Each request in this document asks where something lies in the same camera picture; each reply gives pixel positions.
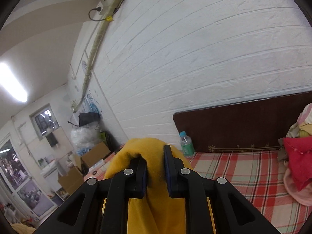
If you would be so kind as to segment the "yellow t-shirt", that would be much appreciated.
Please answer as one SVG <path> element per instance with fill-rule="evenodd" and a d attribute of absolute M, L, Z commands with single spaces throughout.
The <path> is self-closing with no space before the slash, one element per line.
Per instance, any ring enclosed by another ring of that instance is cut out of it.
<path fill-rule="evenodd" d="M 143 199 L 129 199 L 128 233 L 185 233 L 184 199 L 172 199 L 164 170 L 165 142 L 156 138 L 130 139 L 113 157 L 104 178 L 129 167 L 138 156 L 147 162 L 148 185 Z"/>

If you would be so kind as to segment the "green label water bottle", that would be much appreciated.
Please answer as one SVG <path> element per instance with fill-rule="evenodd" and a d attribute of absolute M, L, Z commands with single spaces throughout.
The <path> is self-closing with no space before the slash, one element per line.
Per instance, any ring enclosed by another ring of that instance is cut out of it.
<path fill-rule="evenodd" d="M 196 152 L 191 138 L 187 135 L 185 131 L 180 132 L 179 135 L 180 135 L 180 145 L 184 156 L 193 157 Z"/>

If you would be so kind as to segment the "cardboard box near bed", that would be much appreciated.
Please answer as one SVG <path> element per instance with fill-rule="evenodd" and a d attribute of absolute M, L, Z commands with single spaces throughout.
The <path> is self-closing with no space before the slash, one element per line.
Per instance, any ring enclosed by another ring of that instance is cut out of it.
<path fill-rule="evenodd" d="M 91 168 L 100 160 L 103 160 L 105 157 L 107 157 L 110 153 L 111 151 L 109 148 L 103 142 L 100 142 L 92 149 L 90 149 L 86 154 L 80 157 L 81 164 L 86 168 Z"/>

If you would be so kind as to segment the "lower cardboard box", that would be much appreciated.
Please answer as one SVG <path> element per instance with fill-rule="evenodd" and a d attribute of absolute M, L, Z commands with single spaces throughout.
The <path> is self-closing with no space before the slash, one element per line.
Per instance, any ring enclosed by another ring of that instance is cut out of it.
<path fill-rule="evenodd" d="M 67 175 L 61 176 L 58 182 L 69 195 L 72 195 L 84 183 L 84 179 L 80 170 L 74 166 Z"/>

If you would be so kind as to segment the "white plastic bag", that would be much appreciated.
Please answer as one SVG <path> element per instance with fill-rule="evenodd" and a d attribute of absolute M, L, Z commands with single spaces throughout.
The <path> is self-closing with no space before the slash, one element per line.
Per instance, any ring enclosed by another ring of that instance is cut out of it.
<path fill-rule="evenodd" d="M 70 132 L 70 138 L 78 156 L 85 155 L 102 141 L 97 122 L 73 128 Z"/>

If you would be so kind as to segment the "black bag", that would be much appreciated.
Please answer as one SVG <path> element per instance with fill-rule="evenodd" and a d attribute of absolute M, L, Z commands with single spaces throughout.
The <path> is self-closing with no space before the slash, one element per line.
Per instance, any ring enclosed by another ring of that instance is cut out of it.
<path fill-rule="evenodd" d="M 78 125 L 76 125 L 70 121 L 67 121 L 67 123 L 74 125 L 76 127 L 82 127 L 82 126 L 86 126 L 90 123 L 99 122 L 99 121 L 100 121 L 100 114 L 99 113 L 88 112 L 88 113 L 80 113 L 78 115 L 78 122 L 79 122 Z"/>

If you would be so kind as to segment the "red plaid bed sheet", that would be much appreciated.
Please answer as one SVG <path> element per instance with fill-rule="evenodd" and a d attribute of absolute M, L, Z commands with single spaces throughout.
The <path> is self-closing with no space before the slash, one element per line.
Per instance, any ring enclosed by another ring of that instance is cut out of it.
<path fill-rule="evenodd" d="M 278 162 L 276 151 L 198 153 L 188 160 L 175 147 L 171 149 L 175 157 L 202 177 L 228 179 L 281 233 L 299 233 L 311 213 L 310 206 L 299 204 L 286 191 L 285 167 Z M 112 159 L 108 157 L 96 169 L 96 179 L 104 179 Z"/>

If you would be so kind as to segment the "dark brown wooden headboard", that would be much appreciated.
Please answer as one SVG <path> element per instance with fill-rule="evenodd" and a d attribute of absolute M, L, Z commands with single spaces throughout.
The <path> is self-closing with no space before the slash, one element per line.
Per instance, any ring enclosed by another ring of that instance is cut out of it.
<path fill-rule="evenodd" d="M 277 150 L 311 92 L 200 108 L 173 115 L 179 132 L 191 137 L 198 153 Z"/>

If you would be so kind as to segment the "glass door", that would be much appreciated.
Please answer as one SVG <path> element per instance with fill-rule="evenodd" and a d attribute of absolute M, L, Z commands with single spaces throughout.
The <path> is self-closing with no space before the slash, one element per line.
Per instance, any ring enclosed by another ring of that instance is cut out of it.
<path fill-rule="evenodd" d="M 13 201 L 34 220 L 43 219 L 56 208 L 25 168 L 10 136 L 1 142 L 1 177 Z"/>

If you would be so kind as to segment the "red garment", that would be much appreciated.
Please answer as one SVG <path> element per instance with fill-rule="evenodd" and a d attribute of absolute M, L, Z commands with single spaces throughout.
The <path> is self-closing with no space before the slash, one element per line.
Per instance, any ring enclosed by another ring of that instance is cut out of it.
<path fill-rule="evenodd" d="M 298 191 L 311 183 L 311 136 L 284 138 L 289 159 L 289 169 Z"/>

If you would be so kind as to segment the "wrapped air conditioner pipe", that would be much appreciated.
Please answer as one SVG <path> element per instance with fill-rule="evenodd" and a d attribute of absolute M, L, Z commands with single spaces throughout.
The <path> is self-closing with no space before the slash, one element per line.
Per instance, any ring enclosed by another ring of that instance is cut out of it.
<path fill-rule="evenodd" d="M 120 9 L 122 3 L 124 0 L 113 0 L 113 3 L 108 7 L 108 16 L 105 16 L 103 19 L 91 19 L 94 22 L 99 22 L 99 29 L 96 33 L 95 40 L 92 45 L 92 49 L 90 52 L 90 55 L 88 57 L 88 62 L 87 62 L 87 69 L 85 72 L 85 77 L 83 80 L 83 85 L 82 85 L 82 93 L 79 101 L 73 100 L 71 104 L 71 111 L 73 113 L 78 112 L 79 107 L 81 106 L 83 99 L 86 95 L 87 89 L 89 87 L 90 79 L 91 79 L 91 74 L 92 70 L 96 61 L 97 57 L 97 52 L 98 49 L 102 43 L 102 40 L 104 39 L 104 36 L 106 34 L 106 31 L 108 29 L 108 26 L 111 22 L 113 22 L 113 16 L 117 13 L 117 11 Z"/>

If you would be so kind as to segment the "ceiling tube light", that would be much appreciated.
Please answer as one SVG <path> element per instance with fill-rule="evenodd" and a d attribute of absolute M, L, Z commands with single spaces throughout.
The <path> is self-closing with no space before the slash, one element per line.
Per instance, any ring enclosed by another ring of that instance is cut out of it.
<path fill-rule="evenodd" d="M 14 73 L 12 73 L 10 67 L 1 62 L 1 86 L 17 101 L 26 103 L 28 99 L 28 93 L 17 80 Z"/>

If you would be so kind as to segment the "small wall window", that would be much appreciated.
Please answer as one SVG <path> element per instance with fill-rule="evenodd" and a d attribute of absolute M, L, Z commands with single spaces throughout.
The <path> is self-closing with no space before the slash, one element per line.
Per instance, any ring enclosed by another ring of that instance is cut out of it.
<path fill-rule="evenodd" d="M 39 140 L 59 128 L 59 123 L 49 104 L 30 115 L 30 119 Z"/>

